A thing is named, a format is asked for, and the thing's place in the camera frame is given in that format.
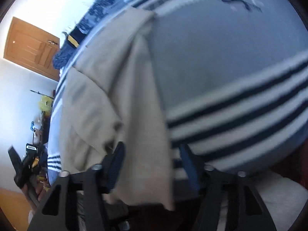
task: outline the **blue cloth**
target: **blue cloth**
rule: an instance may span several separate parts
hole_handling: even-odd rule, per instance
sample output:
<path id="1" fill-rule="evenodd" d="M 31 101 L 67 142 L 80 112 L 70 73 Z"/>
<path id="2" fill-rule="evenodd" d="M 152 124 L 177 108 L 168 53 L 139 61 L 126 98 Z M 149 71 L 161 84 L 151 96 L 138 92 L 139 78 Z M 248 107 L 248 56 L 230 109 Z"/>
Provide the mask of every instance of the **blue cloth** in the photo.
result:
<path id="1" fill-rule="evenodd" d="M 119 0 L 95 0 L 88 12 L 83 16 L 70 35 L 81 44 L 87 34 L 106 16 Z M 66 38 L 61 49 L 53 57 L 55 69 L 65 67 L 70 58 L 74 55 L 76 47 Z"/>

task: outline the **door handle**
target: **door handle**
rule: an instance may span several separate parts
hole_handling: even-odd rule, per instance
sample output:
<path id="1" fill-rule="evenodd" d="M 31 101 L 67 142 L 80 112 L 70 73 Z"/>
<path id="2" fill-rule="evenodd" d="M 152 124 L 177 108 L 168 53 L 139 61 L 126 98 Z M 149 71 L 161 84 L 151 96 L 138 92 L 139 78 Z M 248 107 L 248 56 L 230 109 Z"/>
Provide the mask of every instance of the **door handle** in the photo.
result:
<path id="1" fill-rule="evenodd" d="M 48 40 L 48 43 L 52 44 L 52 45 L 58 45 L 56 42 L 52 41 L 52 40 Z"/>

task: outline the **metal screw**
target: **metal screw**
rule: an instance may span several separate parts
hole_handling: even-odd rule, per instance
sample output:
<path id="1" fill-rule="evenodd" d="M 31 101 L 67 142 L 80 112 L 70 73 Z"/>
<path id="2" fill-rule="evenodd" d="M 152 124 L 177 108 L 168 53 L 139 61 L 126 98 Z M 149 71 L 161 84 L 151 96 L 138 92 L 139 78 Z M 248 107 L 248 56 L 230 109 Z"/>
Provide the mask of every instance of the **metal screw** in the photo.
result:
<path id="1" fill-rule="evenodd" d="M 101 164 L 95 164 L 92 166 L 92 170 L 101 170 L 103 166 Z"/>
<path id="2" fill-rule="evenodd" d="M 213 171 L 214 170 L 214 167 L 212 166 L 212 165 L 205 165 L 204 166 L 204 169 L 206 170 L 206 171 Z"/>
<path id="3" fill-rule="evenodd" d="M 124 222 L 121 222 L 119 223 L 119 229 L 121 231 L 129 231 L 130 230 L 130 226 L 129 226 L 129 222 L 128 221 L 124 221 Z"/>
<path id="4" fill-rule="evenodd" d="M 244 178 L 246 177 L 246 173 L 244 171 L 239 171 L 238 176 Z"/>
<path id="5" fill-rule="evenodd" d="M 67 177 L 67 176 L 69 176 L 69 174 L 70 174 L 69 171 L 61 171 L 61 172 L 59 173 L 59 176 L 60 176 L 60 177 Z"/>

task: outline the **wooden door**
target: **wooden door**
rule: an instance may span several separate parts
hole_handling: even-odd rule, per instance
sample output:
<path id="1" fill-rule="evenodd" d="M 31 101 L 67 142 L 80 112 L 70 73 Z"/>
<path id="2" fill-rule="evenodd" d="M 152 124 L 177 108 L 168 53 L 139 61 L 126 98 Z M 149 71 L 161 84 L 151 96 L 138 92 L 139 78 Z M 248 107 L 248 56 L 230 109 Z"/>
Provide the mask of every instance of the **wooden door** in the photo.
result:
<path id="1" fill-rule="evenodd" d="M 4 58 L 36 73 L 59 80 L 52 66 L 60 39 L 18 18 L 13 18 L 4 50 Z"/>

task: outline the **beige jacket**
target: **beige jacket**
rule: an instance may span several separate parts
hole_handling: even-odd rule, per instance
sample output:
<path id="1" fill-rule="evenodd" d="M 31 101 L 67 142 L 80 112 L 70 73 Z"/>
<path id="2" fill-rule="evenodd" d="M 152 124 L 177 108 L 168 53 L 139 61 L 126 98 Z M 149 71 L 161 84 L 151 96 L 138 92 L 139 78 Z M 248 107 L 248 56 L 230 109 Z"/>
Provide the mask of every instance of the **beige jacket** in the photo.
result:
<path id="1" fill-rule="evenodd" d="M 115 198 L 172 209 L 172 158 L 145 37 L 154 13 L 129 8 L 87 46 L 67 76 L 62 169 L 84 171 L 126 145 Z"/>

